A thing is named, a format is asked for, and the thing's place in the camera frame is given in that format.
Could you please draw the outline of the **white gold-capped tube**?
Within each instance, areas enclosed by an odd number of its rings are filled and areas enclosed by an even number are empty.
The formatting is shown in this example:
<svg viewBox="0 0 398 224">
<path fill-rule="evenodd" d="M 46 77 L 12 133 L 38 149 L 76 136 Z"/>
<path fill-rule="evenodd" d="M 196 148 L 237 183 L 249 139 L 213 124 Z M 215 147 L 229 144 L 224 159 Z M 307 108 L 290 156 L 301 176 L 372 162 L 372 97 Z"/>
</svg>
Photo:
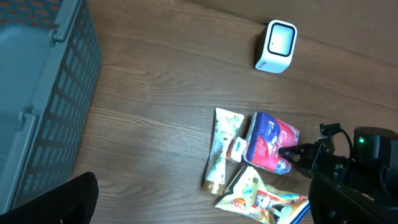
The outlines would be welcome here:
<svg viewBox="0 0 398 224">
<path fill-rule="evenodd" d="M 243 120 L 243 114 L 222 108 L 215 109 L 213 138 L 203 181 L 204 191 L 215 195 L 223 194 L 226 176 L 226 154 Z"/>
</svg>

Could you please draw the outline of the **small orange white box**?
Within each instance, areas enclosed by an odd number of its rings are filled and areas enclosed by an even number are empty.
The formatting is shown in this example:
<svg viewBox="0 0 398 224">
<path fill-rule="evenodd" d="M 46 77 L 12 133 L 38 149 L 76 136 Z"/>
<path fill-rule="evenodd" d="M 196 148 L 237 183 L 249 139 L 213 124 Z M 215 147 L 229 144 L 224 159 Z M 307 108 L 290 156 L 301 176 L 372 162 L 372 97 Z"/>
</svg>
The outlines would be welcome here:
<svg viewBox="0 0 398 224">
<path fill-rule="evenodd" d="M 231 141 L 226 153 L 227 160 L 235 163 L 240 163 L 247 146 L 248 143 L 245 139 L 241 137 L 234 138 Z"/>
</svg>

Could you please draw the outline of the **pink purple pad pack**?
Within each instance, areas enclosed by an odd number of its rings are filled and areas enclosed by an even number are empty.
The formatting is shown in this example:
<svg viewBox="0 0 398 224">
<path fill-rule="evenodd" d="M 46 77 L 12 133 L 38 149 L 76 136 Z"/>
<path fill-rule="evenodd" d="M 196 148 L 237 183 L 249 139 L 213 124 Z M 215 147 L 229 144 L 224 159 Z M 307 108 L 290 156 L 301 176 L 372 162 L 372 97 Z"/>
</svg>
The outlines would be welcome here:
<svg viewBox="0 0 398 224">
<path fill-rule="evenodd" d="M 248 146 L 243 159 L 258 168 L 285 174 L 292 165 L 279 155 L 279 149 L 296 146 L 300 132 L 295 127 L 277 119 L 266 112 L 255 112 L 246 135 Z"/>
</svg>

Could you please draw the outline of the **beige snack packet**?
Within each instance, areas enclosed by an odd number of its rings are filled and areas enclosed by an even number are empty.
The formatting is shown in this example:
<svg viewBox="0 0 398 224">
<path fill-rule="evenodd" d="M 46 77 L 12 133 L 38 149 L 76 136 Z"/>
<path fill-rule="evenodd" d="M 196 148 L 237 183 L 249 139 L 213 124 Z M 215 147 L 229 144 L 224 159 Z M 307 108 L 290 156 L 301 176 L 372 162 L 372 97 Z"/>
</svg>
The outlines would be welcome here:
<svg viewBox="0 0 398 224">
<path fill-rule="evenodd" d="M 216 208 L 261 223 L 297 224 L 310 211 L 309 199 L 265 184 L 255 168 L 243 166 L 229 183 Z"/>
</svg>

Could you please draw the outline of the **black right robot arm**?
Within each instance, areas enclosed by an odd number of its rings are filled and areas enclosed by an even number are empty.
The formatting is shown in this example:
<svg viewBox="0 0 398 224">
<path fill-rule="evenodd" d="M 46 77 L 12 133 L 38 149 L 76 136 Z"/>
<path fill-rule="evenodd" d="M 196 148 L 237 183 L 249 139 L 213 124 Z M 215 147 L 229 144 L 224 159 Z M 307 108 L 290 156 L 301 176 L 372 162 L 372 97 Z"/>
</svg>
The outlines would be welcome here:
<svg viewBox="0 0 398 224">
<path fill-rule="evenodd" d="M 308 198 L 315 223 L 397 223 L 397 133 L 358 127 L 349 156 L 335 155 L 340 124 L 321 124 L 313 144 L 283 147 L 279 155 L 310 178 Z"/>
</svg>

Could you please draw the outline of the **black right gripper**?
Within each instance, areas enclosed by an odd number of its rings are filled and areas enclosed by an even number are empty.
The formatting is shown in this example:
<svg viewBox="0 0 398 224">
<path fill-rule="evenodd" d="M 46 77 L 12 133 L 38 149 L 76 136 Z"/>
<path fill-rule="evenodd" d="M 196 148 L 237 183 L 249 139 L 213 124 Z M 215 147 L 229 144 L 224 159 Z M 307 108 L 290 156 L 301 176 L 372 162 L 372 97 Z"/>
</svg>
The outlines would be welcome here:
<svg viewBox="0 0 398 224">
<path fill-rule="evenodd" d="M 340 123 L 320 124 L 321 138 L 282 147 L 279 155 L 304 177 L 312 178 L 308 194 L 313 222 L 317 224 L 397 224 L 397 208 L 381 205 L 349 188 L 354 187 L 354 147 Z M 333 136 L 342 133 L 349 156 L 335 155 Z"/>
</svg>

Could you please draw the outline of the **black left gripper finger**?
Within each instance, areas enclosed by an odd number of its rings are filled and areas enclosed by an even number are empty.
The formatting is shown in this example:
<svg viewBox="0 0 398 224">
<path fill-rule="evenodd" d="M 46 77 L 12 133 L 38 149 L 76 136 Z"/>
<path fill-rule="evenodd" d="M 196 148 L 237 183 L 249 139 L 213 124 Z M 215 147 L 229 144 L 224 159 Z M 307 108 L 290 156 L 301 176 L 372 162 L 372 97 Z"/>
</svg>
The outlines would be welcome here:
<svg viewBox="0 0 398 224">
<path fill-rule="evenodd" d="M 1 224 L 89 223 L 99 195 L 98 181 L 85 172 L 1 215 Z"/>
</svg>

